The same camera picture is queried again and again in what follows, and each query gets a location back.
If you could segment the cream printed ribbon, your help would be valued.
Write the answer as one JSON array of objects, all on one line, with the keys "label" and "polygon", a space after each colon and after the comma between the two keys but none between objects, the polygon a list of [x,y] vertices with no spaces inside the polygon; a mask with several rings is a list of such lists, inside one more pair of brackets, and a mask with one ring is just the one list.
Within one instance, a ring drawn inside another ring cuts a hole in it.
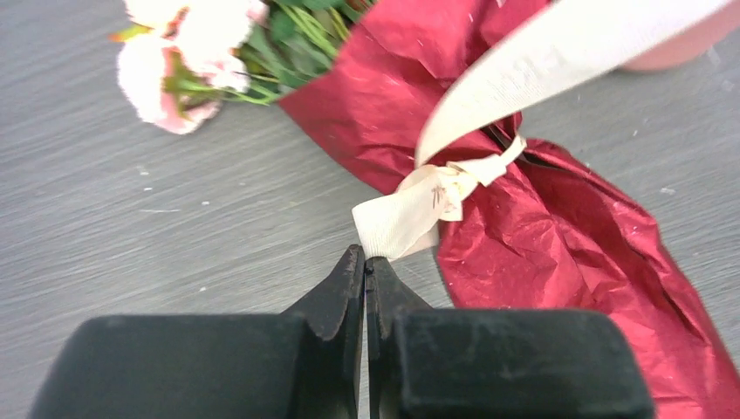
[{"label": "cream printed ribbon", "polygon": [[436,225],[460,221],[463,201],[504,175],[526,147],[516,136],[500,154],[432,164],[454,141],[624,65],[725,6],[724,0],[564,0],[539,12],[445,93],[421,131],[414,171],[398,189],[353,208],[365,253],[395,260],[435,245]]}]

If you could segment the dark red wrapping paper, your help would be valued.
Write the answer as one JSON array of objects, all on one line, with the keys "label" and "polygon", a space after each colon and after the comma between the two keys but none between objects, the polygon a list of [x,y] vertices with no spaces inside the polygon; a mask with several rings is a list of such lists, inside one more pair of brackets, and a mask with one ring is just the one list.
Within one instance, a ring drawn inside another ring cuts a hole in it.
[{"label": "dark red wrapping paper", "polygon": [[[544,1],[381,1],[331,71],[280,106],[335,161],[383,193],[413,167],[423,122],[451,84]],[[578,307],[627,336],[660,418],[736,418],[739,376],[655,220],[563,148],[531,140],[477,185],[459,222],[433,222],[458,307]]]}]

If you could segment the pink artificial flower bouquet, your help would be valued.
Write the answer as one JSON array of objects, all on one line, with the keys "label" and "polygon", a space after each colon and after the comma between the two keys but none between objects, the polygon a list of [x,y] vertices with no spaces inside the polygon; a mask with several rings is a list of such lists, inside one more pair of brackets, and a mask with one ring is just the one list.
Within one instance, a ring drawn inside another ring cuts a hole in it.
[{"label": "pink artificial flower bouquet", "polygon": [[112,40],[139,119],[190,134],[225,101],[269,105],[332,68],[371,7],[349,0],[128,1]]}]

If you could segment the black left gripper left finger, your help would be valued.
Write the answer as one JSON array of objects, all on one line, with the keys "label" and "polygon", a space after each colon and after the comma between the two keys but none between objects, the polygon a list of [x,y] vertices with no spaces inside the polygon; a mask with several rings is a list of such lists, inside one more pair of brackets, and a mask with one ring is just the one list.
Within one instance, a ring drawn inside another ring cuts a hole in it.
[{"label": "black left gripper left finger", "polygon": [[356,418],[365,304],[365,254],[353,244],[329,275],[284,311],[306,323],[299,351],[297,418]]}]

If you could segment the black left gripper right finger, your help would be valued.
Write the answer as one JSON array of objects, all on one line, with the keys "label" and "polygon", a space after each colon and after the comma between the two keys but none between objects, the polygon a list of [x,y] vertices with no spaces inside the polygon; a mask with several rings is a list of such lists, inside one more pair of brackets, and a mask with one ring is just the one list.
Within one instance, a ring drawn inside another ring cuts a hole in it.
[{"label": "black left gripper right finger", "polygon": [[365,286],[370,417],[403,418],[396,318],[431,305],[400,280],[386,258],[366,261]]}]

